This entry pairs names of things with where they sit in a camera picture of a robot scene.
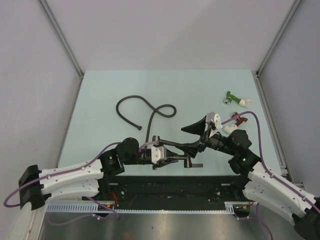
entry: white wall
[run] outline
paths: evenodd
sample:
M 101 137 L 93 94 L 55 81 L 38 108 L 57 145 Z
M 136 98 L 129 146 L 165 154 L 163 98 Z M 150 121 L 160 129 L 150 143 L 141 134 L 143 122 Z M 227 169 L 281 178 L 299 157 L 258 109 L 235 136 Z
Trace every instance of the white wall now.
M 303 1 L 262 73 L 289 168 L 320 195 L 320 1 Z
M 55 163 L 80 79 L 36 0 L 0 8 L 0 199 L 27 166 Z M 18 196 L 10 203 L 18 203 Z M 19 209 L 0 206 L 0 239 Z
M 256 70 L 293 1 L 48 3 L 85 70 Z

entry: black hose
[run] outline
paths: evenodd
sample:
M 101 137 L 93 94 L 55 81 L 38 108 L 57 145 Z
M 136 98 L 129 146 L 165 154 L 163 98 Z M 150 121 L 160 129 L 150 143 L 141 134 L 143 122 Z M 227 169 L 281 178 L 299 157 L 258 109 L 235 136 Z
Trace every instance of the black hose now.
M 153 113 L 150 116 L 149 123 L 148 123 L 148 128 L 147 128 L 147 131 L 146 131 L 146 136 L 145 136 L 145 142 L 147 143 L 149 141 L 150 129 L 151 129 L 151 124 L 152 124 L 152 120 L 154 118 L 154 115 L 157 113 L 157 114 L 160 114 L 161 116 L 163 116 L 165 118 L 172 118 L 177 114 L 177 108 L 175 106 L 171 105 L 171 104 L 163 104 L 163 105 L 160 105 L 158 107 L 154 107 L 144 97 L 139 96 L 139 95 L 131 95 L 131 96 L 126 96 L 126 97 L 122 98 L 120 101 L 118 101 L 118 103 L 115 106 L 116 113 L 119 115 L 120 118 L 125 120 L 128 124 L 130 124 L 130 125 L 134 126 L 135 128 L 137 128 L 138 130 L 141 130 L 142 126 L 139 126 L 139 125 L 133 123 L 132 121 L 128 120 L 119 111 L 119 105 L 123 101 L 125 101 L 127 99 L 133 99 L 133 98 L 137 98 L 137 99 L 143 100 L 151 109 L 153 109 Z M 172 114 L 164 114 L 164 113 L 159 111 L 159 109 L 162 109 L 162 108 L 165 108 L 165 107 L 172 108 L 173 109 L 173 113 Z

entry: gray wall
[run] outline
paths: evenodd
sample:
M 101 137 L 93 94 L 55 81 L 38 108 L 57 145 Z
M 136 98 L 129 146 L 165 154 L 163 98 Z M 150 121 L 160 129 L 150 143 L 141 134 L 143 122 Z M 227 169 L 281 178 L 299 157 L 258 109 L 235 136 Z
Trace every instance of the gray wall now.
M 27 166 L 54 165 L 80 80 L 36 0 L 1 1 L 0 39 L 3 201 Z M 18 210 L 1 204 L 0 239 Z
M 320 195 L 320 1 L 303 1 L 262 85 L 296 182 Z

